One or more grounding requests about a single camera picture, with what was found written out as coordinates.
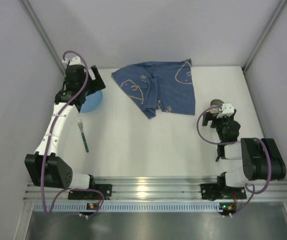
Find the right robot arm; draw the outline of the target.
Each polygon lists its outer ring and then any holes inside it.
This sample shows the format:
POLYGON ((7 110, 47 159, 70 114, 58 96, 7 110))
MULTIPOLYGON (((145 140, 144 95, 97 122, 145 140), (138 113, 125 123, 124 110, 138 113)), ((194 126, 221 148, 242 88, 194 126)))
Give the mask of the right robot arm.
POLYGON ((224 184, 230 188, 245 186, 251 193, 264 192, 271 181, 283 180, 286 176, 286 165, 272 138, 239 137, 241 125, 235 121, 236 110, 231 115, 222 114, 221 110, 214 112, 206 109, 199 117, 201 125, 215 129, 219 142, 212 142, 204 138, 200 132, 199 124, 196 130, 202 140, 216 145, 217 157, 226 160, 240 160, 241 166, 220 175, 224 184))

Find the blue fish-print placemat cloth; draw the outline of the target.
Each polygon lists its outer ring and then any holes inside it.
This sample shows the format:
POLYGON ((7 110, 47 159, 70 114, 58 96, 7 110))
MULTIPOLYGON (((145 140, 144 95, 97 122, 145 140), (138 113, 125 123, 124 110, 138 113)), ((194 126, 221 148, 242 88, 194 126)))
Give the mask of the blue fish-print placemat cloth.
POLYGON ((128 65, 111 74, 119 88, 148 118, 165 113, 195 115, 192 60, 148 61, 128 65))

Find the green-handled fork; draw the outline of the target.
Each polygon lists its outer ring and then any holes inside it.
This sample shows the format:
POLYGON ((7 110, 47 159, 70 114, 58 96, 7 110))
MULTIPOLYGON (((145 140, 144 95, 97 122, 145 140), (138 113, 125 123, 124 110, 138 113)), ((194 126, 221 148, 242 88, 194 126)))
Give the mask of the green-handled fork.
POLYGON ((89 147, 88 147, 87 140, 86 140, 86 137, 85 137, 85 134, 84 134, 83 122, 82 122, 82 120, 80 118, 76 118, 76 122, 77 122, 77 126, 78 126, 78 128, 80 130, 80 133, 81 133, 81 137, 82 137, 82 140, 83 140, 85 151, 88 153, 89 152, 89 147))

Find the light blue plate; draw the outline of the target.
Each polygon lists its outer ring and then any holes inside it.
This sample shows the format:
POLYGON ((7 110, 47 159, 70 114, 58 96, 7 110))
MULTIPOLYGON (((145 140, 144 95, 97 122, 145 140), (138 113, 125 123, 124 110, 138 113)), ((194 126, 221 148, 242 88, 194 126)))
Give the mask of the light blue plate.
POLYGON ((100 106, 102 99, 102 91, 96 91, 93 94, 87 95, 85 102, 81 106, 80 112, 89 113, 96 110, 100 106))

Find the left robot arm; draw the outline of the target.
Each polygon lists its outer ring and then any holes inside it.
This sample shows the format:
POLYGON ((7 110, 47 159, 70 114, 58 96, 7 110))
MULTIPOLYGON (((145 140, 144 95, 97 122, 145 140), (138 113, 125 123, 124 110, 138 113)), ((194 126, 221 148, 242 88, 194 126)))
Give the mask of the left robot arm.
POLYGON ((71 127, 86 97, 106 86, 95 65, 90 68, 94 79, 86 74, 85 67, 72 64, 66 67, 63 87, 55 95, 53 113, 41 143, 33 154, 27 154, 24 164, 35 186, 58 189, 90 189, 94 178, 90 174, 79 173, 73 165, 80 165, 78 159, 64 159, 64 151, 71 127))

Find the small metal cup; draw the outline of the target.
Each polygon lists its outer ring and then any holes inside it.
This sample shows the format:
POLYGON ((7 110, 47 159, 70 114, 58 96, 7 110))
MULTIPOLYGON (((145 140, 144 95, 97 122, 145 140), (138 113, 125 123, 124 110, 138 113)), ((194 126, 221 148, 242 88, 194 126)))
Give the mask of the small metal cup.
POLYGON ((219 109, 222 107, 222 105, 224 104, 224 102, 220 99, 213 99, 211 102, 210 102, 210 107, 213 108, 213 109, 219 109))

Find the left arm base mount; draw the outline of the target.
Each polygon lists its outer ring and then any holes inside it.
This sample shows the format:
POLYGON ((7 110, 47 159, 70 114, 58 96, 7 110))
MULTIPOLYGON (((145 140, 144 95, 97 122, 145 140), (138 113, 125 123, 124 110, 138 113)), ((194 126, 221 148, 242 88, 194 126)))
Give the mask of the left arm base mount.
POLYGON ((94 190, 70 190, 69 200, 109 200, 112 196, 113 186, 111 184, 96 184, 94 190))

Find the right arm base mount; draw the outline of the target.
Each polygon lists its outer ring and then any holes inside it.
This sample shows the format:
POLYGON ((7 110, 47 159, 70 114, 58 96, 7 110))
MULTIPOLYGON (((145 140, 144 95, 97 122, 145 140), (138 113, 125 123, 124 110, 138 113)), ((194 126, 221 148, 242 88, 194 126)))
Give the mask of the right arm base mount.
POLYGON ((201 197, 203 200, 238 200, 247 198, 244 187, 219 186, 217 183, 204 183, 200 185, 201 197))

